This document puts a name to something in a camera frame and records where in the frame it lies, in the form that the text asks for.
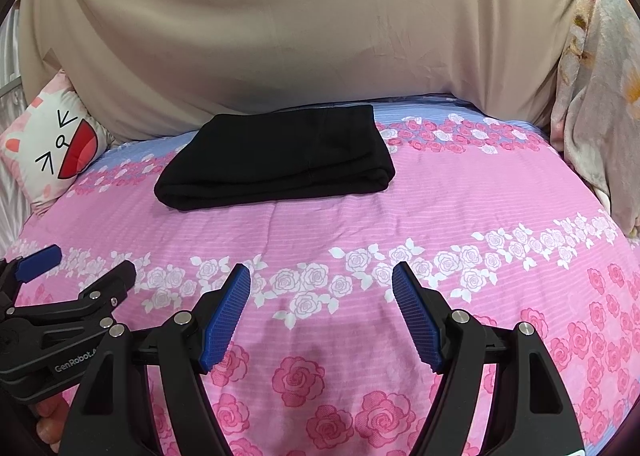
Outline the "left hand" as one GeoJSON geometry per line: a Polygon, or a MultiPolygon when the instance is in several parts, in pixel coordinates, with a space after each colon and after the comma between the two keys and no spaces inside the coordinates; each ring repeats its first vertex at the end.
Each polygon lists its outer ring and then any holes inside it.
{"type": "Polygon", "coordinates": [[[39,439],[58,454],[70,405],[62,394],[58,394],[36,404],[35,412],[38,415],[36,432],[39,439]]]}

